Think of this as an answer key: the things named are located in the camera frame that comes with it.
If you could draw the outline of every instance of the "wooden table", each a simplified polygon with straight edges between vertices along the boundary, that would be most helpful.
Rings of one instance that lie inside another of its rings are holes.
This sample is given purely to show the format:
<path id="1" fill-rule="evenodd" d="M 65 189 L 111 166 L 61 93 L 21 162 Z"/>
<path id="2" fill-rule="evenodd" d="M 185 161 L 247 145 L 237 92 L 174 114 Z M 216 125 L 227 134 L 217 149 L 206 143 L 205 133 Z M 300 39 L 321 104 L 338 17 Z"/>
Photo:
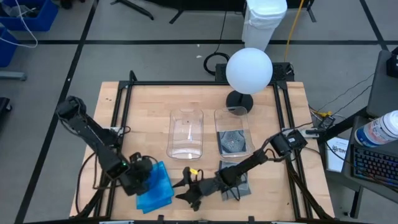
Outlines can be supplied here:
<path id="1" fill-rule="evenodd" d="M 102 84 L 94 120 L 103 127 L 108 127 L 111 123 L 117 87 L 118 82 Z M 311 117 L 303 83 L 288 83 L 288 88 L 296 126 L 310 122 Z M 124 137 L 122 153 L 128 157 L 139 151 L 142 155 L 150 155 L 159 161 L 164 161 L 172 184 L 182 179 L 182 170 L 186 166 L 203 169 L 205 177 L 213 177 L 220 162 L 214 111 L 225 107 L 226 96 L 231 90 L 230 86 L 133 86 L 127 117 L 127 125 L 131 127 L 131 132 Z M 252 141 L 257 149 L 270 135 L 279 132 L 280 127 L 273 88 L 267 87 L 252 97 L 254 106 L 248 114 L 248 120 Z M 280 92 L 280 100 L 286 122 L 287 115 L 282 92 Z M 166 155 L 170 110 L 182 108 L 200 109 L 204 114 L 203 155 L 198 161 L 176 161 Z M 315 140 L 308 140 L 307 146 L 318 150 Z M 87 147 L 85 158 L 91 153 L 92 150 Z M 319 154 L 304 149 L 301 155 L 309 191 L 325 211 L 334 217 Z M 93 168 L 94 159 L 86 165 L 81 177 L 80 207 L 83 207 L 95 192 L 91 188 Z M 243 197 L 240 202 L 235 200 L 223 202 L 221 194 L 216 193 L 205 197 L 200 210 L 194 212 L 186 201 L 173 198 L 172 204 L 148 214 L 136 210 L 136 196 L 127 197 L 122 188 L 117 188 L 112 219 L 156 220 L 158 215 L 164 215 L 165 220 L 247 221 L 248 216 L 254 216 L 257 221 L 295 220 L 285 162 L 266 162 L 257 166 L 249 173 L 249 185 L 252 194 Z M 186 190 L 187 188 L 183 187 L 177 188 L 175 195 Z M 299 190 L 298 195 L 301 216 L 305 217 Z M 107 197 L 108 193 L 105 192 L 101 214 L 105 213 Z M 75 207 L 72 206 L 70 215 L 75 214 Z"/>

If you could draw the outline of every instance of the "white trash can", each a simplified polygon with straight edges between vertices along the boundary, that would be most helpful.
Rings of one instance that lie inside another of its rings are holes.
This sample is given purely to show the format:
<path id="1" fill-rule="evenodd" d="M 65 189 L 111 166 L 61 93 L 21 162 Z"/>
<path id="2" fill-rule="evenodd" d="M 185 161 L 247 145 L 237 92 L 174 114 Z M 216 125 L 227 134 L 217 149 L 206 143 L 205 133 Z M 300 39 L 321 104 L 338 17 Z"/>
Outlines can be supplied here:
<path id="1" fill-rule="evenodd" d="M 286 0 L 246 0 L 242 41 L 245 47 L 265 50 L 275 28 L 285 17 Z"/>

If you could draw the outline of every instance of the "white spherical lamp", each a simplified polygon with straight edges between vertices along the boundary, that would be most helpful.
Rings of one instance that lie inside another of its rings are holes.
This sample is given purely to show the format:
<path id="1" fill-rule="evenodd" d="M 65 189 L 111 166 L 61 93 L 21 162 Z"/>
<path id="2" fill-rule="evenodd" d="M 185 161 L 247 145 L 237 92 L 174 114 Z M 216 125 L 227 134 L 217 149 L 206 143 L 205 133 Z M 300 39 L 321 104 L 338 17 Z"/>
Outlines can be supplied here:
<path id="1" fill-rule="evenodd" d="M 272 62 L 263 51 L 255 48 L 237 51 L 226 65 L 226 79 L 235 90 L 227 97 L 227 107 L 243 106 L 249 112 L 253 107 L 250 94 L 262 91 L 271 81 L 272 72 Z"/>

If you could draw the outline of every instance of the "computer keyboard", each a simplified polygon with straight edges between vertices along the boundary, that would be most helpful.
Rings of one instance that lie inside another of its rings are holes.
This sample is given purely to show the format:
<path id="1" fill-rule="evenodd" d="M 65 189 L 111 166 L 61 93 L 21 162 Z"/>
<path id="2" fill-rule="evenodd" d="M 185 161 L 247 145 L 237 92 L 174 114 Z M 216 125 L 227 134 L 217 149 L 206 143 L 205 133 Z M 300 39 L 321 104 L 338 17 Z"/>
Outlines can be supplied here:
<path id="1" fill-rule="evenodd" d="M 376 178 L 398 188 L 398 157 L 354 146 L 351 150 L 351 162 L 354 165 L 351 173 L 353 177 L 378 183 L 373 179 Z"/>

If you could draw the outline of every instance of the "clear plastic container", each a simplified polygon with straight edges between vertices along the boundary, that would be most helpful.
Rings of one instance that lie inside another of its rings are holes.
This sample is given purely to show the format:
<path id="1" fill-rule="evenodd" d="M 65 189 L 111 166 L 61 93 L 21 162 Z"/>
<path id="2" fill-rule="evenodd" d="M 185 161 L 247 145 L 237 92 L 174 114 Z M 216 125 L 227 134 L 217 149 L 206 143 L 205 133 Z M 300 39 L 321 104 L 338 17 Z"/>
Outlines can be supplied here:
<path id="1" fill-rule="evenodd" d="M 203 112 L 173 110 L 170 112 L 167 155 L 174 159 L 199 159 L 203 147 Z"/>
<path id="2" fill-rule="evenodd" d="M 237 106 L 218 109 L 214 112 L 214 119 L 221 157 L 244 157 L 254 151 L 246 108 Z"/>

